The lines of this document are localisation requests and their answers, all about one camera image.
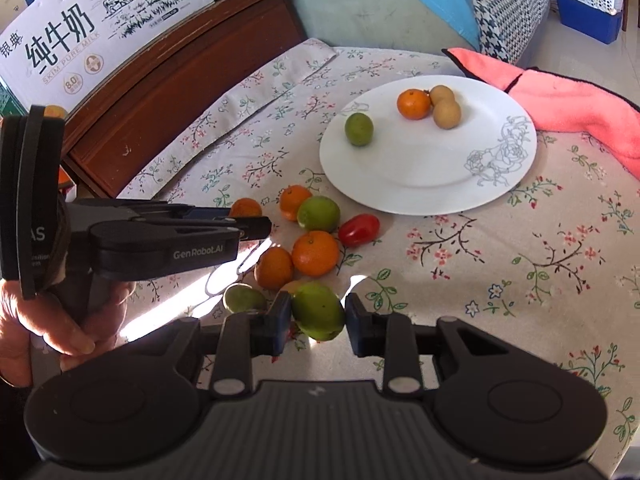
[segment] red cherry tomato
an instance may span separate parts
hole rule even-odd
[[[376,239],[380,232],[380,220],[373,215],[362,214],[346,221],[338,230],[338,238],[345,247],[357,247]]]

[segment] green lime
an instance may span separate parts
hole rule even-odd
[[[245,283],[229,285],[222,296],[222,304],[233,314],[247,310],[267,310],[267,299],[263,294]]]
[[[316,341],[331,341],[344,328],[344,310],[334,292],[319,282],[300,285],[291,300],[293,319]]]
[[[340,208],[325,196],[310,196],[298,208],[298,224],[307,231],[332,232],[340,223]]]
[[[362,112],[351,114],[344,123],[344,133],[354,146],[366,146],[373,138],[373,121]]]

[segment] tangerine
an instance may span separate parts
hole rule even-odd
[[[402,117],[418,121],[429,115],[431,98],[426,90],[409,88],[398,96],[396,105]]]
[[[332,270],[339,256],[338,242],[325,231],[309,231],[302,235],[291,251],[296,269],[313,278]]]
[[[47,105],[44,108],[45,117],[55,117],[57,119],[65,119],[66,115],[67,115],[66,110],[62,106]]]
[[[296,184],[289,186],[280,195],[280,212],[282,216],[292,222],[298,221],[300,205],[313,194],[304,186]]]
[[[270,247],[254,267],[255,282],[267,290],[280,290],[293,280],[293,261],[283,247]]]
[[[229,216],[231,216],[231,218],[262,216],[262,208],[253,198],[239,198],[231,206]]]

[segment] floral tablecloth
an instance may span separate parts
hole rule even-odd
[[[366,212],[322,172],[326,125],[376,86],[459,71],[427,54],[334,50],[315,40],[301,49],[213,104],[122,195],[200,206],[250,196],[274,222],[271,242],[286,248],[302,233],[278,212],[290,184],[330,196],[343,219]],[[353,286],[371,310],[402,312],[416,323],[460,317],[594,384],[609,421],[593,461],[610,474],[640,414],[638,207],[640,184],[604,146],[587,135],[538,132],[533,167],[510,192],[460,214],[379,214],[380,238],[341,247],[337,267],[322,280],[340,294]],[[251,248],[245,244],[237,262],[217,269],[139,283],[122,335],[135,338],[180,315],[222,322],[220,292],[236,279],[253,283],[252,261],[242,262]],[[254,360],[254,373],[256,380],[379,380],[383,365],[353,357],[346,332],[322,344],[293,333],[280,358]],[[204,371],[210,366],[207,360]],[[429,359],[423,374],[436,385]]]

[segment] pink towel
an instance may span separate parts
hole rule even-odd
[[[593,83],[523,70],[464,48],[443,50],[467,77],[507,92],[537,130],[587,132],[640,178],[640,108]]]

